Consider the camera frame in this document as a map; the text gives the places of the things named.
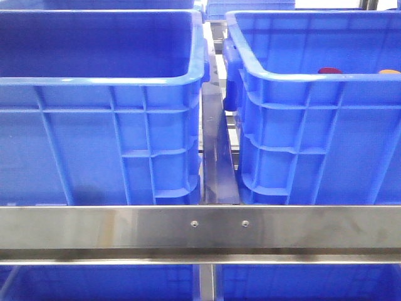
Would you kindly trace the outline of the yellow button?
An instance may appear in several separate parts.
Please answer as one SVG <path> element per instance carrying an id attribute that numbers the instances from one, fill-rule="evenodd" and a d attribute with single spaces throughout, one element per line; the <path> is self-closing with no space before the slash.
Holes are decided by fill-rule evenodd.
<path id="1" fill-rule="evenodd" d="M 383 69 L 378 71 L 379 74 L 401 74 L 401 71 L 394 69 Z"/>

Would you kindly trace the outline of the blue crate behind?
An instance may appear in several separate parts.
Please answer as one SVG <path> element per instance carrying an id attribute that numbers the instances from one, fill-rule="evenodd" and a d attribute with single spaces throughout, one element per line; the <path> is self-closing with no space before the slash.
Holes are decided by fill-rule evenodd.
<path id="1" fill-rule="evenodd" d="M 141 0 L 47 0 L 1 1 L 1 9 L 196 9 L 203 10 L 202 1 L 141 1 Z"/>

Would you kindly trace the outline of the blue plastic crate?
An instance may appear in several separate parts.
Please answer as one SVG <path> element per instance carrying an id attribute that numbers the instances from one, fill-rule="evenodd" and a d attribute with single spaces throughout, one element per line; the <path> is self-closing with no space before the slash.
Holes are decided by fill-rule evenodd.
<path id="1" fill-rule="evenodd" d="M 400 204 L 399 11 L 231 11 L 225 108 L 246 204 Z M 319 74 L 325 66 L 342 74 Z"/>
<path id="2" fill-rule="evenodd" d="M 194 10 L 1 11 L 1 204 L 198 204 Z"/>

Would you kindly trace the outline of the red button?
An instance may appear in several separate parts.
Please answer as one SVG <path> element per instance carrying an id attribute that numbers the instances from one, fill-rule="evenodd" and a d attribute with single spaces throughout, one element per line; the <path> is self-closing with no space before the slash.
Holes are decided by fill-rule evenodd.
<path id="1" fill-rule="evenodd" d="M 325 66 L 318 70 L 319 74 L 342 74 L 343 72 L 335 67 Z"/>

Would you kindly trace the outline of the steel divider bar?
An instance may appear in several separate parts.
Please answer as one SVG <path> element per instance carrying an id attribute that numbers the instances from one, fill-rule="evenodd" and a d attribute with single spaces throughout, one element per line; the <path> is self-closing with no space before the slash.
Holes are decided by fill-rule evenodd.
<path id="1" fill-rule="evenodd" d="M 202 86 L 204 203 L 241 203 L 234 174 L 227 120 L 217 74 L 216 54 L 209 51 L 210 81 Z"/>

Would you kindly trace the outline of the steel shelf rail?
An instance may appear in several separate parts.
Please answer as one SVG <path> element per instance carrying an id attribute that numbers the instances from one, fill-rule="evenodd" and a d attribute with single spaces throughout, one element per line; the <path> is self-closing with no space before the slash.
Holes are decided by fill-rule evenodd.
<path id="1" fill-rule="evenodd" d="M 399 206 L 1 208 L 3 265 L 399 262 Z"/>

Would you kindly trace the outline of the lower left blue crate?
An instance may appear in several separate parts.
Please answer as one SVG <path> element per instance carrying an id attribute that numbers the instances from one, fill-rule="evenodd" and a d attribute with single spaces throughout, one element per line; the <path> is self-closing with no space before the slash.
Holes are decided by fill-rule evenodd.
<path id="1" fill-rule="evenodd" d="M 17 267 L 1 300 L 199 300 L 193 265 Z"/>

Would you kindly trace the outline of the blue plastic crate centre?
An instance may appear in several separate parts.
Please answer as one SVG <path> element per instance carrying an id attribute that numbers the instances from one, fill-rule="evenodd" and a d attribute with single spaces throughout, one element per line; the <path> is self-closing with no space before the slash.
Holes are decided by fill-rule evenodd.
<path id="1" fill-rule="evenodd" d="M 1 204 L 198 204 L 194 10 L 1 11 Z"/>

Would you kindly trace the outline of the blue plastic crate left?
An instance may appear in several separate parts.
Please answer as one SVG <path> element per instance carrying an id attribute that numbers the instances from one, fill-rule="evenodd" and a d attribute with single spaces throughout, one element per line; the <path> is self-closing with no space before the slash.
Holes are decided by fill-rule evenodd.
<path id="1" fill-rule="evenodd" d="M 246 204 L 400 204 L 399 11 L 231 11 L 225 108 Z M 319 74 L 325 66 L 342 74 Z"/>

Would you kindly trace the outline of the lower right blue crate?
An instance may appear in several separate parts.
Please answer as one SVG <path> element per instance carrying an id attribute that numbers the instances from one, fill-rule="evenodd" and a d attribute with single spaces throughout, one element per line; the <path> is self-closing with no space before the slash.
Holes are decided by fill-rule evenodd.
<path id="1" fill-rule="evenodd" d="M 400 300 L 400 266 L 223 265 L 223 300 Z"/>

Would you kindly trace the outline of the far blue crate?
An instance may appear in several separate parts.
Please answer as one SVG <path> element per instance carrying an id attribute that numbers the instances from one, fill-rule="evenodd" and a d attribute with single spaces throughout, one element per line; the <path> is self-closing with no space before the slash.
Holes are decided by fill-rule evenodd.
<path id="1" fill-rule="evenodd" d="M 225 20 L 225 14 L 229 11 L 294 9 L 294 0 L 215 0 L 207 2 L 206 19 L 211 21 Z"/>

